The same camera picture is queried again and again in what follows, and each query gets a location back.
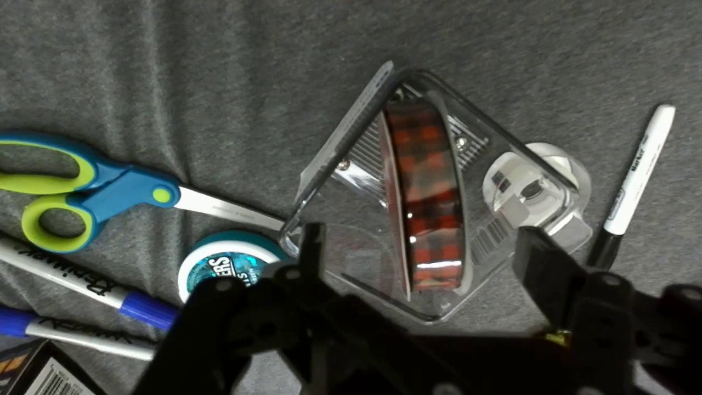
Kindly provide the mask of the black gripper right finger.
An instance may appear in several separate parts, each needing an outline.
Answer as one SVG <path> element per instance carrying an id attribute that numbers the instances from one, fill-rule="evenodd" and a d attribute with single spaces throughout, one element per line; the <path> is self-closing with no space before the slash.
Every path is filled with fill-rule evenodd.
<path id="1" fill-rule="evenodd" d="M 580 267 L 541 228 L 520 228 L 514 272 L 546 320 L 570 334 L 574 389 L 635 395 L 641 365 L 673 395 L 702 395 L 702 298 L 691 284 L 659 297 L 627 278 Z"/>

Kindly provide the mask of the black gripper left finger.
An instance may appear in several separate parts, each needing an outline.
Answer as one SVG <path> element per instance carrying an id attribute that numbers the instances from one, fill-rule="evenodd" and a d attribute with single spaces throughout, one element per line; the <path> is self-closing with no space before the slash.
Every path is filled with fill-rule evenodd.
<path id="1" fill-rule="evenodd" d="M 331 297 L 319 280 L 324 228 L 303 231 L 289 263 L 269 266 L 246 286 L 232 277 L 201 280 L 177 311 L 133 395 L 232 395 L 253 357 L 273 351 L 303 395 L 331 395 L 329 340 L 314 303 Z"/>

